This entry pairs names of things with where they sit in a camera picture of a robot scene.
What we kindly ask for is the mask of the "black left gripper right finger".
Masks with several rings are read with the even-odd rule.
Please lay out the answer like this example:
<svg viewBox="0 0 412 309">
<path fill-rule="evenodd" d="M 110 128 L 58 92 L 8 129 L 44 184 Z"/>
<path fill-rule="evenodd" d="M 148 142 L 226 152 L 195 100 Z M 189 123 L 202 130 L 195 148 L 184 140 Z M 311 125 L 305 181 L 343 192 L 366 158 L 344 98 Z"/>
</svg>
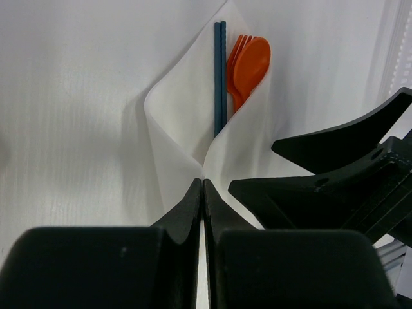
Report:
<svg viewBox="0 0 412 309">
<path fill-rule="evenodd" d="M 380 259 L 347 230 L 259 230 L 203 183 L 211 308 L 398 308 Z"/>
</svg>

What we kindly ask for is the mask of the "orange plastic spoon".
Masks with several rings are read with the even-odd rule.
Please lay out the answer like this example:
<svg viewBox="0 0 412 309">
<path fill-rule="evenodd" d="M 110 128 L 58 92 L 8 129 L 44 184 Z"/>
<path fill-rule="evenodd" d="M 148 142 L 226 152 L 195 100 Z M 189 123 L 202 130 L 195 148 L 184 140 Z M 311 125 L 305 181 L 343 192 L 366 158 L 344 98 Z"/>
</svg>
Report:
<svg viewBox="0 0 412 309">
<path fill-rule="evenodd" d="M 252 35 L 238 37 L 227 63 L 231 65 L 231 83 L 227 83 L 227 90 L 232 95 L 235 113 L 265 77 L 270 60 L 271 48 L 265 38 Z"/>
</svg>

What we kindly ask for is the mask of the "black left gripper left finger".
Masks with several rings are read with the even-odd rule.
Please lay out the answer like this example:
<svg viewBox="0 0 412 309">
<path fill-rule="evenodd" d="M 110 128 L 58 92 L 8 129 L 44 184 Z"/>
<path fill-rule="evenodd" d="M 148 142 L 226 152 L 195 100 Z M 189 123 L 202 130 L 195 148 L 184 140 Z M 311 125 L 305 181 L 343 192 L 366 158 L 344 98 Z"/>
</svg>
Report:
<svg viewBox="0 0 412 309">
<path fill-rule="evenodd" d="M 194 308 L 199 179 L 148 227 L 38 227 L 1 269 L 2 308 Z"/>
</svg>

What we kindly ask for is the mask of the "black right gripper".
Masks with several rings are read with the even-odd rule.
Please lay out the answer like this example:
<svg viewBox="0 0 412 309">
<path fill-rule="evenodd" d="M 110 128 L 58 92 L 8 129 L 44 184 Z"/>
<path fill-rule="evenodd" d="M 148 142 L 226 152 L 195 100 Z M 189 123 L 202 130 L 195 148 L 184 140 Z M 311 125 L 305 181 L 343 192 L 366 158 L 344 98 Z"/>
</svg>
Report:
<svg viewBox="0 0 412 309">
<path fill-rule="evenodd" d="M 411 215 L 411 142 L 378 146 L 410 105 L 402 87 L 351 122 L 276 140 L 275 154 L 318 175 L 233 180 L 229 192 L 266 229 L 348 229 L 376 242 Z"/>
</svg>

